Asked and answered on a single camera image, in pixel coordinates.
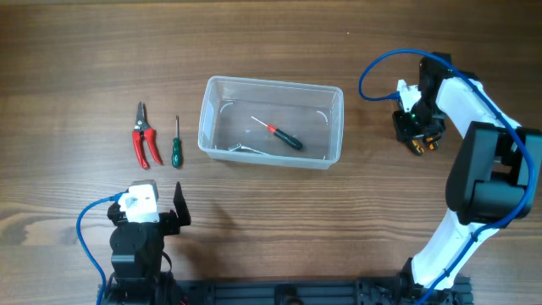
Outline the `silver metal wrench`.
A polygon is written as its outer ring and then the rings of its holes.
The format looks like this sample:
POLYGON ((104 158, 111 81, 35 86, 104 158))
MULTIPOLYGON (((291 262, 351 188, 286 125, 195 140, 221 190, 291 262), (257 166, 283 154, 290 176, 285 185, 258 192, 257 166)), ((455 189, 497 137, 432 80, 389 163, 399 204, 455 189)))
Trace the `silver metal wrench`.
POLYGON ((256 153, 256 154, 261 154, 261 155, 267 155, 268 156, 268 153, 266 153, 266 152, 262 152, 260 150, 255 149, 255 148, 242 145, 241 143, 237 143, 237 144, 229 147, 228 150, 230 152, 245 152, 245 153, 249 152, 249 153, 256 153))

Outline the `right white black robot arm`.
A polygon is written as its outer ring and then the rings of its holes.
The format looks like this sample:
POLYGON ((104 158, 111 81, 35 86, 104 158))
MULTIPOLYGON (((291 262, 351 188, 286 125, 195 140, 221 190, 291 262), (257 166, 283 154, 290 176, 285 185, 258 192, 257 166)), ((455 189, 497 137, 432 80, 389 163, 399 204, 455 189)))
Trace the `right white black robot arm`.
POLYGON ((531 210, 541 168, 541 133, 509 118, 472 73, 445 53, 422 53, 419 82, 399 80, 393 122, 398 141, 421 155, 436 149, 449 119, 462 137, 446 186, 445 216, 399 273, 395 298, 438 304, 476 250, 531 210))

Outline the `orange black pliers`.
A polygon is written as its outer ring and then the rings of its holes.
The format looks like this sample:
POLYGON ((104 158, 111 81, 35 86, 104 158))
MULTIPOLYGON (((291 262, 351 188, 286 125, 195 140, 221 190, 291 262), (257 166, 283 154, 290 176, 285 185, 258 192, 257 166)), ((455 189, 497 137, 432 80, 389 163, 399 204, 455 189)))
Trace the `orange black pliers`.
POLYGON ((438 141, 440 140, 440 138, 441 136, 412 137, 406 141, 406 146, 416 156, 421 156, 423 155, 426 148, 430 151, 438 150, 438 141))

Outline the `black red handled screwdriver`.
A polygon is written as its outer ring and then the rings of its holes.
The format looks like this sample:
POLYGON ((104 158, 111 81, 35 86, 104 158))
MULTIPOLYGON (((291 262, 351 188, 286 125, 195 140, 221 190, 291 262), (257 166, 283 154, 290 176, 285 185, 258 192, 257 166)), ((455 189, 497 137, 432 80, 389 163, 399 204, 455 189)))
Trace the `black red handled screwdriver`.
POLYGON ((294 136, 291 136, 291 135, 285 133, 284 131, 282 131, 281 129, 279 129, 279 128, 273 126, 273 125, 268 125, 268 124, 262 122, 261 120, 255 118, 254 116, 252 116, 252 119, 257 121, 259 124, 265 126, 266 129, 270 133, 272 133, 274 136, 279 138, 282 142, 287 144, 289 147, 292 147, 292 148, 294 148, 296 150, 302 150, 303 149, 303 144, 299 140, 297 140, 294 136))

